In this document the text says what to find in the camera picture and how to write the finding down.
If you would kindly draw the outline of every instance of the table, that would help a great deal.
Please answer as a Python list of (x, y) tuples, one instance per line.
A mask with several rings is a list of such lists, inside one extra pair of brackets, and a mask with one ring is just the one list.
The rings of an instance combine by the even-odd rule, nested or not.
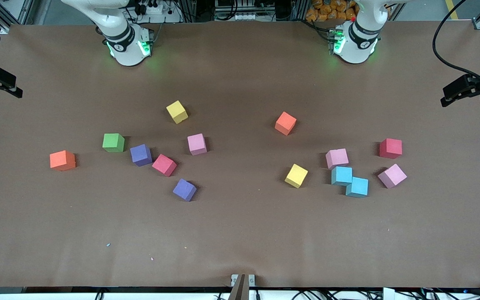
[[(273, 287), (480, 285), (480, 102), (441, 108), (461, 74), (432, 53), (437, 25), (387, 23), (361, 65), (301, 23), (164, 25), (136, 67), (93, 26), (13, 27), (0, 66), (24, 97), (0, 91), (0, 285), (216, 286), (243, 272)], [(438, 51), (480, 73), (470, 21), (446, 23)], [(298, 119), (289, 136), (273, 128), (282, 111)], [(107, 132), (179, 167), (135, 167), (101, 148)], [(196, 133), (210, 152), (190, 156)], [(403, 156), (377, 156), (387, 137)], [(334, 148), (368, 198), (328, 184)], [(50, 170), (59, 150), (78, 168)], [(284, 182), (293, 163), (309, 171), (299, 189)], [(408, 179), (389, 190), (376, 175), (394, 163)], [(190, 203), (172, 194), (180, 178), (198, 186)]]

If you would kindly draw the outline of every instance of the foam cube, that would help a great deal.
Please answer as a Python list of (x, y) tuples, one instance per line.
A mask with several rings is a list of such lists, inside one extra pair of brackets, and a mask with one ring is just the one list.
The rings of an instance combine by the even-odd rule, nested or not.
[(294, 128), (296, 121), (296, 118), (283, 112), (275, 123), (275, 129), (284, 135), (288, 135), (290, 131), (292, 131), (292, 128)]
[(151, 150), (145, 144), (131, 148), (131, 159), (139, 167), (153, 162)]
[(353, 177), (351, 184), (345, 187), (345, 195), (355, 198), (364, 198), (368, 196), (368, 180)]
[(177, 183), (177, 186), (175, 186), (175, 188), (173, 189), (173, 193), (183, 198), (183, 200), (190, 202), (190, 200), (192, 200), (192, 197), (196, 193), (196, 190), (197, 189), (193, 184), (181, 178), (181, 180), (179, 180), (179, 182)]
[(49, 165), (51, 169), (57, 171), (67, 171), (76, 167), (75, 155), (66, 150), (51, 153), (49, 155)]
[(103, 149), (107, 152), (123, 152), (125, 139), (119, 133), (105, 133), (103, 136)]
[(190, 153), (192, 153), (192, 155), (206, 153), (206, 144), (203, 134), (200, 133), (198, 135), (190, 135), (188, 137), (188, 148), (190, 149)]
[(299, 188), (303, 183), (303, 180), (305, 180), (307, 173), (307, 170), (294, 164), (292, 165), (290, 172), (288, 172), (288, 175), (286, 175), (286, 179), (284, 179), (284, 182), (289, 183), (294, 188)]
[(347, 186), (353, 178), (353, 169), (350, 167), (335, 167), (331, 171), (331, 184)]
[(177, 163), (161, 154), (157, 157), (152, 167), (169, 177), (177, 167)]
[(347, 151), (345, 151), (345, 149), (329, 150), (325, 155), (325, 159), (327, 161), (327, 167), (330, 170), (334, 169), (336, 166), (346, 166), (349, 163)]
[(186, 113), (186, 110), (180, 101), (175, 101), (174, 103), (166, 106), (166, 109), (172, 116), (175, 124), (179, 124), (188, 118), (188, 114)]
[(406, 174), (401, 170), (398, 164), (395, 164), (379, 174), (378, 177), (387, 188), (393, 188), (406, 178)]
[(398, 139), (385, 139), (379, 146), (379, 156), (387, 159), (396, 159), (403, 154), (403, 144)]

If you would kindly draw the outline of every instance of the bin of orange items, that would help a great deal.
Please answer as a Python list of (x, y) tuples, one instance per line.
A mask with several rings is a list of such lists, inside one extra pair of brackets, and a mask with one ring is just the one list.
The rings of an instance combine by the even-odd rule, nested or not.
[(323, 5), (323, 0), (312, 0), (312, 6), (316, 9), (320, 9)]
[(337, 10), (339, 12), (343, 12), (347, 8), (347, 1), (346, 0), (331, 0), (329, 6), (331, 6), (332, 10)]
[(321, 15), (328, 15), (331, 11), (332, 9), (330, 5), (322, 5), (322, 7), (320, 7)]
[(307, 11), (307, 15), (305, 16), (305, 20), (308, 22), (314, 22), (316, 19), (318, 19), (318, 11), (312, 8), (309, 9)]
[(327, 15), (327, 19), (336, 19), (337, 18), (337, 11), (336, 10), (332, 10), (328, 15)]

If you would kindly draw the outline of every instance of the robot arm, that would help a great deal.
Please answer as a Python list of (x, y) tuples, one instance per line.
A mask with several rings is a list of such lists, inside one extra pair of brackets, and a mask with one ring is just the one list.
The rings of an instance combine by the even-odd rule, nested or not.
[(151, 56), (153, 31), (129, 24), (119, 8), (129, 0), (62, 0), (89, 17), (101, 30), (110, 55), (124, 66), (134, 66)]
[(337, 26), (342, 34), (332, 50), (348, 63), (362, 63), (375, 50), (379, 32), (388, 20), (385, 4), (406, 3), (412, 0), (356, 0), (360, 10), (355, 21)]

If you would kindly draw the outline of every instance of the power strip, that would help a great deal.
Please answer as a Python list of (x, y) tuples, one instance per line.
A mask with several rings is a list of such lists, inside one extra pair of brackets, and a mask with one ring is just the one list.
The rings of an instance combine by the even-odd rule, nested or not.
[(149, 15), (162, 15), (162, 12), (164, 11), (164, 3), (162, 3), (162, 1), (157, 1), (157, 5), (157, 7), (148, 6), (145, 13)]

